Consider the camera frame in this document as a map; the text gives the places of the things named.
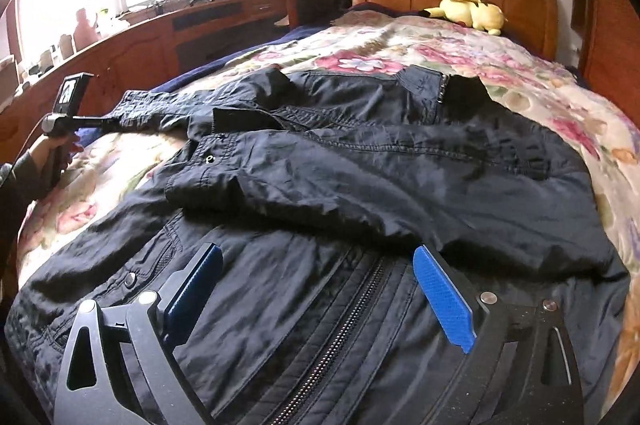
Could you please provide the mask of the person's left hand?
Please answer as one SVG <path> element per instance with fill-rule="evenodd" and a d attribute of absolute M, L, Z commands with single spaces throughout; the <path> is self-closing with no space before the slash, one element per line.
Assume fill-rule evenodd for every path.
<path fill-rule="evenodd" d="M 84 150 L 79 136 L 70 133 L 62 137 L 40 136 L 28 149 L 43 185 L 52 189 L 58 184 L 62 173 L 73 156 Z"/>

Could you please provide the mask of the left forearm dark sleeve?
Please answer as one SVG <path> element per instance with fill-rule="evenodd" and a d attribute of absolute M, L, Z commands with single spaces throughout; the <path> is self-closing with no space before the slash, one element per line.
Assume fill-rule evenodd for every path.
<path fill-rule="evenodd" d="M 48 153 L 43 159 L 35 160 L 34 153 L 26 151 L 14 165 L 1 166 L 1 275 L 6 272 L 27 208 L 49 192 L 48 183 L 42 179 L 47 157 Z"/>

